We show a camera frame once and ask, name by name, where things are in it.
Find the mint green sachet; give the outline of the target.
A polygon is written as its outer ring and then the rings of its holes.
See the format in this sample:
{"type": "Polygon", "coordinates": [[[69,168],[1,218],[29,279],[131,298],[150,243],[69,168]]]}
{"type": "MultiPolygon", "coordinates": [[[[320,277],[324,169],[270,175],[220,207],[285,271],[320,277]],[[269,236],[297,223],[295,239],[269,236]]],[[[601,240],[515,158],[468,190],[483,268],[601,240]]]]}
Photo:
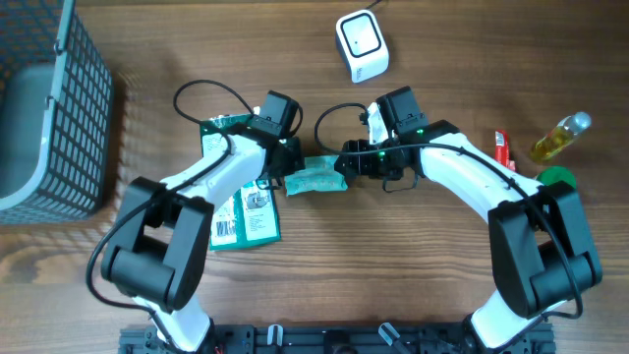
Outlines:
{"type": "Polygon", "coordinates": [[[345,177],[334,164],[338,155],[309,156],[305,168],[285,177],[287,196],[306,192],[344,192],[348,189],[345,177]]]}

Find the green snack packet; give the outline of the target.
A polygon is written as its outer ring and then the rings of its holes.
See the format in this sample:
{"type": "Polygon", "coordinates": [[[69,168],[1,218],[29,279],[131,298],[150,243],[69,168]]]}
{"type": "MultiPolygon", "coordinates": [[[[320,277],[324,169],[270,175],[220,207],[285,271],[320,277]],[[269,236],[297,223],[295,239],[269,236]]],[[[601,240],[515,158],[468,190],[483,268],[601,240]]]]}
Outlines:
{"type": "Polygon", "coordinates": [[[212,252],[243,250],[280,240],[279,217],[268,180],[245,184],[212,217],[212,252]]]}

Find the red Nescafe stick sachet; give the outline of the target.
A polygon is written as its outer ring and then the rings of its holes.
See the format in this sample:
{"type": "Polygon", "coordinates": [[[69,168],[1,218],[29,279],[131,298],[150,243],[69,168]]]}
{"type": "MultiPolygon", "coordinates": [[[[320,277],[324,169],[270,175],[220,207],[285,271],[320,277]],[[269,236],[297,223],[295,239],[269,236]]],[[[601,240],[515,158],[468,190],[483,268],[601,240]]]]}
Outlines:
{"type": "Polygon", "coordinates": [[[510,149],[508,144],[508,135],[505,131],[496,130],[494,132],[495,137],[495,152],[494,158],[501,165],[510,168],[511,167],[511,159],[510,159],[510,149]]]}

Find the green lid jar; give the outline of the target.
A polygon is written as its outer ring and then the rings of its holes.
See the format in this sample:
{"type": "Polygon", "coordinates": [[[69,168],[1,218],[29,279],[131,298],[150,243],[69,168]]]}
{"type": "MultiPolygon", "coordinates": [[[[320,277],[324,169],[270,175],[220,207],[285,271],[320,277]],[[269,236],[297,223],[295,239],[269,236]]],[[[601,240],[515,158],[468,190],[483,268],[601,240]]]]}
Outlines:
{"type": "Polygon", "coordinates": [[[576,177],[569,169],[563,166],[550,166],[540,172],[535,179],[546,186],[564,182],[574,189],[577,188],[576,177]]]}

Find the yellow Vim liquid bottle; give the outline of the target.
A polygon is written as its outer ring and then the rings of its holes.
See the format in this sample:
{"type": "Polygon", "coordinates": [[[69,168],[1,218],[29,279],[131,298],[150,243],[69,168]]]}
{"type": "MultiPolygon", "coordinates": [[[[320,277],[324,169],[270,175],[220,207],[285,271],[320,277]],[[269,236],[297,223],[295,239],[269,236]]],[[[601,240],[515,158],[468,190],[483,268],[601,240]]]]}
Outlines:
{"type": "Polygon", "coordinates": [[[529,157],[535,163],[546,163],[574,143],[591,127],[592,118],[577,112],[562,119],[547,135],[533,144],[529,157]]]}

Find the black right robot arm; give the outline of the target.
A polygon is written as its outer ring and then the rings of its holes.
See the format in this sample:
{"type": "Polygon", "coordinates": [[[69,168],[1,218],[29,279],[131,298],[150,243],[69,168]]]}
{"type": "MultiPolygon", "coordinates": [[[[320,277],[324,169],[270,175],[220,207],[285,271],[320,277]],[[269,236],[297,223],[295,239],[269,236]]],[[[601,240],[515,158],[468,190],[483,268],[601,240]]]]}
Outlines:
{"type": "Polygon", "coordinates": [[[578,319],[602,266],[577,190],[524,177],[475,148],[453,124],[430,122],[410,87],[378,97],[359,119],[368,137],[346,142],[334,168],[347,181],[383,183],[410,169],[455,194],[487,224],[495,290],[456,338],[420,334],[417,347],[459,353],[548,353],[548,319],[578,319]],[[574,313],[560,311],[568,301],[574,313]]]}

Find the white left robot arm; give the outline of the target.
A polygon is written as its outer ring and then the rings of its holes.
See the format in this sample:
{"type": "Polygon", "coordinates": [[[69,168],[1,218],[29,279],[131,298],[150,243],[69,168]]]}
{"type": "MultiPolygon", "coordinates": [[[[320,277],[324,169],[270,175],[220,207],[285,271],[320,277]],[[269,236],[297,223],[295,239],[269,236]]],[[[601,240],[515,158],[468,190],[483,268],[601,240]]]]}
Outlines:
{"type": "Polygon", "coordinates": [[[195,353],[212,320],[196,296],[215,211],[259,178],[303,168],[296,129],[303,109],[270,91],[259,111],[227,128],[209,126],[217,145],[188,169],[159,182],[139,177],[127,188],[112,229],[96,252],[102,277],[148,313],[159,346],[195,353]]]}

